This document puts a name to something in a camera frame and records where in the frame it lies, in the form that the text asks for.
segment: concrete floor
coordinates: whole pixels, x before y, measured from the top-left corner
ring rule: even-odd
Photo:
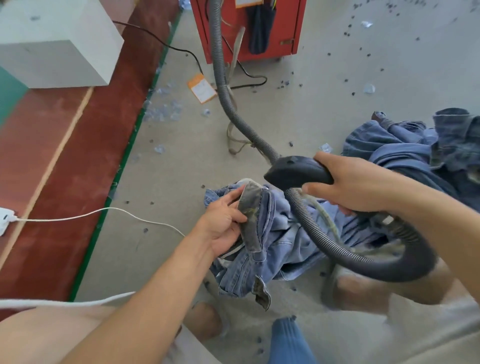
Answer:
[[[309,1],[298,54],[282,62],[245,65],[251,74],[266,74],[269,80],[255,94],[249,88],[235,91],[240,115],[279,153],[311,156],[323,143],[329,143],[335,153],[341,152],[348,133],[369,120],[374,110],[384,111],[393,120],[427,123],[435,111],[446,107],[478,113],[478,1],[429,0],[425,6],[411,0],[390,3],[396,7],[389,9],[387,1],[380,0],[363,1],[357,9],[353,0]],[[363,20],[373,26],[361,27]],[[351,36],[344,36],[345,31]],[[214,81],[191,12],[183,14],[173,45],[197,54],[208,81]],[[233,85],[250,82],[237,71]],[[200,105],[186,86],[197,72],[193,57],[168,53],[157,86],[172,81],[176,86],[171,95],[154,94],[151,107],[177,100],[183,105],[181,118],[143,122],[112,204],[139,217],[172,224],[185,233],[204,210],[203,184],[217,188],[243,177],[262,181],[268,168],[252,148],[237,156],[227,152],[228,120],[218,99]],[[290,85],[277,89],[281,80],[290,80]],[[373,95],[362,92],[366,83],[375,85]],[[211,110],[209,118],[201,115],[204,108]],[[165,147],[163,154],[154,151],[158,144]],[[139,289],[180,238],[169,228],[110,211],[77,300]],[[225,298],[232,330],[207,347],[224,363],[266,363],[272,321],[295,314],[322,363],[334,357],[336,363],[351,363],[360,348],[374,340],[365,330],[382,319],[343,314],[340,323],[333,324],[338,313],[323,313],[319,302],[319,269],[313,268],[294,282],[271,282],[273,304],[268,312],[252,297]],[[356,330],[348,327],[352,321]],[[258,336],[261,344],[256,342]]]

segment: orange tag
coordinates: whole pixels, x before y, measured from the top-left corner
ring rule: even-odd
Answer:
[[[204,75],[201,73],[187,82],[187,85],[201,104],[210,101],[216,96],[215,89],[205,80]]]
[[[246,8],[247,6],[262,5],[264,0],[235,0],[235,7]]]

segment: red machine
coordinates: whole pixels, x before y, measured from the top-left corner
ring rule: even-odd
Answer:
[[[197,23],[198,34],[202,41],[207,63],[212,63],[210,55],[210,30],[206,16],[207,0],[192,0],[192,10]],[[222,7],[222,35],[233,49],[235,39],[244,26],[245,36],[240,47],[238,60],[260,60],[279,58],[296,54],[299,46],[301,26],[307,0],[278,0],[276,15],[270,33],[268,48],[265,53],[251,54],[248,49],[250,40],[249,22],[245,8],[235,8],[235,0],[225,0]],[[232,61],[232,53],[224,44],[225,62]]]

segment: black corrugated hose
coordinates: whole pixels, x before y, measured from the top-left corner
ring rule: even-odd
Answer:
[[[280,155],[235,111],[228,93],[221,33],[221,3],[222,0],[210,0],[209,12],[210,41],[212,44],[213,68],[215,82],[218,87],[218,98],[230,121],[273,164]],[[382,213],[377,214],[375,217],[378,223],[383,223],[387,230],[400,238],[405,245],[404,253],[400,258],[389,261],[376,261],[355,254],[331,240],[313,220],[296,189],[286,190],[285,197],[290,203],[294,215],[318,249],[335,263],[356,273],[387,282],[408,282],[427,275],[435,266],[437,257],[428,243],[412,226],[399,218],[392,219]]]

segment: green edge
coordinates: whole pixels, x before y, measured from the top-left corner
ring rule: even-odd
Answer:
[[[170,30],[170,35],[168,37],[167,44],[171,44],[171,42],[172,42],[175,31],[177,30],[177,26],[180,22],[181,15],[182,15],[182,9],[180,9],[180,12],[177,15],[177,18],[175,19],[175,22],[172,24],[172,28]],[[160,57],[160,62],[158,63],[158,65],[160,67],[162,67],[163,64],[165,63],[165,58],[167,57],[167,53],[168,53],[168,48],[164,47],[164,49],[162,51],[162,55]],[[151,97],[153,95],[153,92],[155,91],[155,85],[158,81],[159,76],[160,76],[160,72],[155,73],[155,76],[154,76],[153,81],[152,81],[152,86],[150,87],[150,90],[148,91],[148,94],[147,94],[147,99],[148,100],[151,99]],[[132,134],[130,135],[130,138],[128,140],[128,144],[125,148],[125,152],[124,152],[123,158],[120,162],[119,169],[118,169],[117,174],[115,175],[115,178],[113,179],[112,185],[110,187],[110,193],[108,194],[109,196],[111,196],[111,194],[113,193],[112,191],[115,191],[115,189],[117,188],[117,185],[120,181],[121,175],[123,173],[123,169],[125,167],[125,164],[127,163],[130,152],[132,151],[133,143],[135,142],[138,131],[140,129],[140,125],[142,124],[142,120],[144,118],[146,108],[147,107],[144,105],[144,107],[140,110],[140,113],[138,114],[137,121],[135,122],[135,126],[133,128]],[[107,200],[105,201],[105,206],[104,207],[109,207],[111,202],[112,202],[112,199],[110,197],[107,197]],[[105,221],[105,218],[107,217],[107,212],[108,212],[108,210],[102,211],[102,213],[100,214],[100,217],[98,218],[98,223],[95,226],[95,229],[94,229],[93,234],[92,234],[92,238],[90,239],[90,243],[88,244],[87,251],[85,253],[85,257],[82,261],[82,264],[80,264],[80,268],[78,269],[77,275],[75,276],[75,280],[73,281],[72,291],[70,292],[70,296],[68,298],[69,302],[75,301],[75,297],[77,296],[78,289],[80,288],[80,284],[82,283],[82,279],[84,277],[85,271],[87,270],[88,262],[90,261],[90,257],[92,256],[93,250],[95,249],[95,244],[96,244],[98,236],[100,235],[100,232],[102,230],[102,226],[103,226],[103,223]]]

